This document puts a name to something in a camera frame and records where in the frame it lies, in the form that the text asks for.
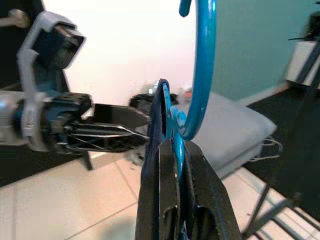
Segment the baseboard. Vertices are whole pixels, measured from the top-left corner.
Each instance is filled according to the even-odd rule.
[[[110,163],[116,162],[120,159],[125,158],[124,153],[113,153],[113,152],[89,152],[90,163],[93,170],[99,169]]]
[[[262,99],[265,99],[267,97],[270,97],[272,95],[280,93],[284,90],[287,90],[288,88],[289,88],[288,83],[284,82],[278,86],[273,86],[273,87],[267,88],[263,91],[260,91],[257,94],[242,98],[242,99],[238,100],[237,103],[240,104],[241,106],[248,106],[248,105],[253,104],[255,102],[258,102]]]

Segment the white cable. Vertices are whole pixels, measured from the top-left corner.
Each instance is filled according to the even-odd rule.
[[[250,159],[249,162],[257,162],[260,160],[279,158],[280,157],[279,153],[281,153],[284,150],[284,147],[280,142],[275,140],[272,136],[269,136],[266,139],[264,139],[263,144],[262,144],[262,146],[274,146],[274,145],[278,145],[278,154],[273,155],[273,156],[261,156],[262,151],[260,151],[259,155],[257,157],[253,157],[252,159]]]

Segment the metal stand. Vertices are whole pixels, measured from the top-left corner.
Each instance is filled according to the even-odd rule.
[[[301,73],[299,74],[298,80],[300,83],[302,83],[305,80],[312,66],[315,64],[316,60],[318,59],[318,56],[320,55],[319,48],[320,48],[320,43],[318,42],[317,45],[314,47],[312,53],[310,54],[308,60],[306,61],[305,65],[303,66]],[[295,184],[295,186],[293,187],[291,197],[288,197],[287,199],[281,201],[280,203],[275,205],[271,210],[269,210],[267,213],[265,213],[264,215],[262,215],[257,219],[257,215],[267,197],[267,194],[270,188],[272,188],[272,186],[278,179],[280,171],[283,170],[283,167],[288,162],[288,160],[293,159],[297,154],[297,149],[299,149],[300,147],[299,146],[300,139],[304,139],[303,137],[301,137],[302,132],[300,131],[300,127],[306,125],[306,121],[307,119],[309,119],[308,117],[310,117],[311,115],[312,103],[316,96],[319,84],[320,84],[320,67],[318,67],[316,74],[314,76],[314,79],[312,80],[310,87],[308,87],[307,89],[307,93],[297,112],[297,116],[296,116],[293,128],[288,134],[287,141],[284,146],[284,152],[282,153],[282,156],[281,156],[284,161],[281,167],[279,167],[279,169],[275,172],[270,182],[267,183],[267,185],[265,186],[260,196],[260,199],[255,207],[255,210],[253,211],[249,224],[247,225],[245,231],[242,233],[242,239],[244,240],[250,238],[252,235],[255,235],[258,239],[260,239],[260,236],[258,236],[257,231],[261,229],[270,220],[273,221],[275,224],[277,224],[280,228],[282,228],[293,239],[302,240],[303,238],[299,236],[298,233],[290,229],[283,221],[281,221],[277,217],[277,214],[279,214],[285,208],[292,209],[299,217],[307,221],[315,229],[317,230],[320,229],[318,225],[316,225],[314,222],[307,219],[305,216],[303,216],[294,208],[296,205],[299,204],[300,199],[303,197],[303,195],[299,192],[299,189],[298,189],[298,187],[300,187],[300,184],[301,184],[300,178],[297,179],[295,183],[294,182],[292,183],[293,185]]]

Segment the blue hanger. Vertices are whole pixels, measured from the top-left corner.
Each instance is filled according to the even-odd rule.
[[[191,0],[181,0],[179,13],[186,17]],[[214,73],[216,50],[216,0],[196,0],[196,54],[192,86],[192,101],[188,115],[171,105],[167,84],[163,84],[166,107],[166,138],[173,138],[178,177],[182,183],[185,159],[184,140],[194,138],[204,119]]]

